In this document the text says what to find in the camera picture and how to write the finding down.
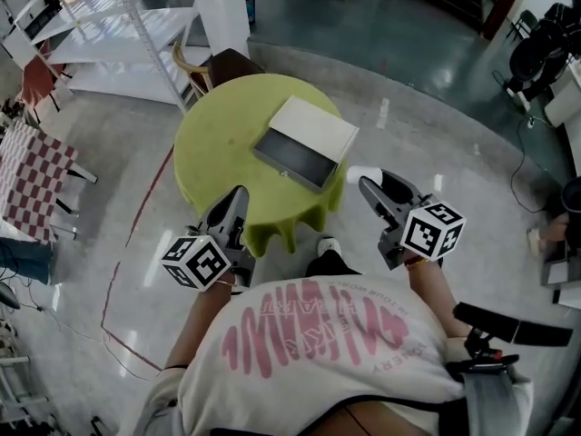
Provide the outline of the white pink print t-shirt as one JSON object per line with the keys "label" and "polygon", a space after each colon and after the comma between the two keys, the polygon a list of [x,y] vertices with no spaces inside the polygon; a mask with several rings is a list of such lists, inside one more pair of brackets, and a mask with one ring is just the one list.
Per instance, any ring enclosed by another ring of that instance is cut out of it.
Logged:
{"label": "white pink print t-shirt", "polygon": [[377,401],[431,434],[525,436],[530,381],[469,374],[409,287],[361,275],[267,282],[229,301],[188,367],[163,370],[120,436],[297,436]]}

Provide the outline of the person's black trousers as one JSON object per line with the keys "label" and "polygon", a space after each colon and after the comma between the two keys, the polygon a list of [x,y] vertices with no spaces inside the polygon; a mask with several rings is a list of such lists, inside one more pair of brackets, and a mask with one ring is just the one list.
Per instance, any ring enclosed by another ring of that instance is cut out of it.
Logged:
{"label": "person's black trousers", "polygon": [[359,272],[352,270],[341,258],[341,255],[332,249],[328,249],[313,259],[305,272],[306,277],[343,275],[359,275]]}

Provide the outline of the wooden chair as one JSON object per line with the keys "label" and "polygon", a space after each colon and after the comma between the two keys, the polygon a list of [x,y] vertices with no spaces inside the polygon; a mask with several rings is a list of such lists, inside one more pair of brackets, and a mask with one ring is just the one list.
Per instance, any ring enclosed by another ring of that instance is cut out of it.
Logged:
{"label": "wooden chair", "polygon": [[175,42],[172,47],[172,59],[188,75],[192,91],[197,98],[231,80],[265,74],[259,65],[232,48],[211,55],[202,64],[196,65],[186,61],[181,43]]}

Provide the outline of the red white checkered table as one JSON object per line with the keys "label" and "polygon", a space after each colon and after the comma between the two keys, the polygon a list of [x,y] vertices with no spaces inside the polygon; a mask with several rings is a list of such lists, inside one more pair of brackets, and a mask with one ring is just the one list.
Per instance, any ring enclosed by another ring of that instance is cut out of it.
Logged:
{"label": "red white checkered table", "polygon": [[59,200],[66,176],[98,181],[77,156],[72,146],[22,120],[7,127],[0,142],[0,222],[40,243],[54,242],[60,234],[75,236],[51,218],[56,206],[71,211]]}

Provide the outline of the white metal shelf rack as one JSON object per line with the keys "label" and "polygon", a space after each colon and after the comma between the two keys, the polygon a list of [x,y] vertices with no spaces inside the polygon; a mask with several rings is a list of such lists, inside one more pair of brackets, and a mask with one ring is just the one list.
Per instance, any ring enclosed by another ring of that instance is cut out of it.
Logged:
{"label": "white metal shelf rack", "polygon": [[188,46],[195,5],[146,8],[143,0],[57,0],[55,15],[29,36],[25,23],[45,0],[0,0],[7,27],[0,43],[24,73],[39,56],[53,74],[53,64],[67,64],[56,84],[73,91],[115,94],[183,109],[194,95],[188,75],[173,61],[180,42],[193,64],[212,54],[205,46]]}

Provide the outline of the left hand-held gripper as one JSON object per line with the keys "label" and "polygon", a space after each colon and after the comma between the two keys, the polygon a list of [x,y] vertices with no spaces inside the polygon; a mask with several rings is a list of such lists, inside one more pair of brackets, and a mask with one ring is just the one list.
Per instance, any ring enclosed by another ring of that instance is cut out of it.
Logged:
{"label": "left hand-held gripper", "polygon": [[161,258],[161,265],[180,285],[200,292],[222,280],[234,277],[240,292],[251,285],[255,259],[241,242],[250,194],[237,185],[217,201],[196,226],[176,238]]}

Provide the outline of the black equipment heap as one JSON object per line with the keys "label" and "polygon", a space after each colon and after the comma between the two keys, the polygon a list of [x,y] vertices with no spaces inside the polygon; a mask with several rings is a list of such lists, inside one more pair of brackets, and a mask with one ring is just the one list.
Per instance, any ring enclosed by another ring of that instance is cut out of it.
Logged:
{"label": "black equipment heap", "polygon": [[530,102],[555,82],[568,59],[580,56],[581,0],[554,3],[511,55],[512,77],[505,90],[528,112]]}

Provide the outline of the green cloth round table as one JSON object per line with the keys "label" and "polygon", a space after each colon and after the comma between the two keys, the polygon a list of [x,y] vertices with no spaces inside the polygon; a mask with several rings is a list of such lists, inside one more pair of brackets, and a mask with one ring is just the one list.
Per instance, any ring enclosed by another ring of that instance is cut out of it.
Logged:
{"label": "green cloth round table", "polygon": [[296,226],[325,229],[328,214],[340,208],[347,165],[330,178],[321,193],[284,177],[260,161],[252,147],[270,119],[297,96],[338,115],[322,91],[283,74],[254,74],[213,88],[184,116],[175,136],[176,182],[185,200],[204,213],[233,187],[243,185],[250,202],[242,239],[255,257],[262,257],[270,238],[278,234],[289,253],[296,251]]}

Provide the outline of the orange chair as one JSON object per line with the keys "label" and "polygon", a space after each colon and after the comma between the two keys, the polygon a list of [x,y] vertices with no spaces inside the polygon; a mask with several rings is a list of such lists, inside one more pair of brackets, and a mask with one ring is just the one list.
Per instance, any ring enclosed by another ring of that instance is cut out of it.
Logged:
{"label": "orange chair", "polygon": [[46,97],[52,100],[56,111],[60,111],[52,91],[55,88],[58,76],[64,75],[70,78],[70,75],[65,72],[66,66],[67,64],[53,64],[53,69],[56,72],[56,74],[53,74],[39,56],[35,56],[25,66],[22,89],[19,96],[20,101],[31,108],[35,116],[37,116],[35,107]]}

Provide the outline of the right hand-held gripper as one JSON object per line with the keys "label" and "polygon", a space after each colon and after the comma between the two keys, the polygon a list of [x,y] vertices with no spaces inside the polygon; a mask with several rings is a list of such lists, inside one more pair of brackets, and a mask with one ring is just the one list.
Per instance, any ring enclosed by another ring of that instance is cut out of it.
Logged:
{"label": "right hand-held gripper", "polygon": [[466,217],[446,202],[430,203],[430,194],[397,174],[381,170],[381,185],[359,180],[359,191],[388,227],[379,239],[379,252],[390,270],[403,264],[405,250],[437,262],[453,252],[466,224]]}

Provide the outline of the white shelving rack with items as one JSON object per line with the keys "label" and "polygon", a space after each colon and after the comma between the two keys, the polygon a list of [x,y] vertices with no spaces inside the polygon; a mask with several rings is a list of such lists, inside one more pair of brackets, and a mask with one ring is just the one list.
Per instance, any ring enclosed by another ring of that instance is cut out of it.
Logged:
{"label": "white shelving rack with items", "polygon": [[19,365],[29,365],[28,356],[0,358],[0,424],[7,424],[13,430],[23,422],[32,428],[34,417],[29,407],[42,406],[49,402],[42,394],[33,394],[21,379]]}

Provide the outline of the person's right forearm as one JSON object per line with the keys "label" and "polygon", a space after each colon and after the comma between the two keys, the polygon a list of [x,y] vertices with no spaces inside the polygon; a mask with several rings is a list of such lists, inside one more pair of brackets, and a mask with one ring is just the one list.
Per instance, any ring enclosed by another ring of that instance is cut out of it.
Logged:
{"label": "person's right forearm", "polygon": [[449,338],[468,336],[469,327],[453,314],[457,302],[439,264],[408,253],[404,265],[409,273],[410,288],[433,311],[446,335]]}

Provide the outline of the person's left forearm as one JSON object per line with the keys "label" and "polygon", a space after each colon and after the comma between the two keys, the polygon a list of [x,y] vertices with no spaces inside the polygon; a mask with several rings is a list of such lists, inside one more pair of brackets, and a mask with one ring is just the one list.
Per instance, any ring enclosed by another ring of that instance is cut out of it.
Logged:
{"label": "person's left forearm", "polygon": [[234,278],[230,276],[218,280],[209,289],[197,294],[164,365],[165,370],[190,365],[213,320],[231,299],[233,286]]}

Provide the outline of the white desk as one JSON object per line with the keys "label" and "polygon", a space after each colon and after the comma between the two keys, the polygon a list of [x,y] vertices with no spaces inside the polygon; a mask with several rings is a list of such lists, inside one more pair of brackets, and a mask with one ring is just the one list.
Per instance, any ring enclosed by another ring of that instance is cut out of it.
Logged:
{"label": "white desk", "polygon": [[576,175],[581,173],[581,59],[568,64],[550,86],[554,98],[545,115],[555,128],[563,126],[571,150]]}

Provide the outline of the white pillar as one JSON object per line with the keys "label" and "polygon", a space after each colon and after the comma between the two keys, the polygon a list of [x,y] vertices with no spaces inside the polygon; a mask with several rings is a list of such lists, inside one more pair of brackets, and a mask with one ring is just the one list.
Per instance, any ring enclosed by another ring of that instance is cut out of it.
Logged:
{"label": "white pillar", "polygon": [[213,55],[226,49],[249,56],[250,25],[245,0],[195,0]]}

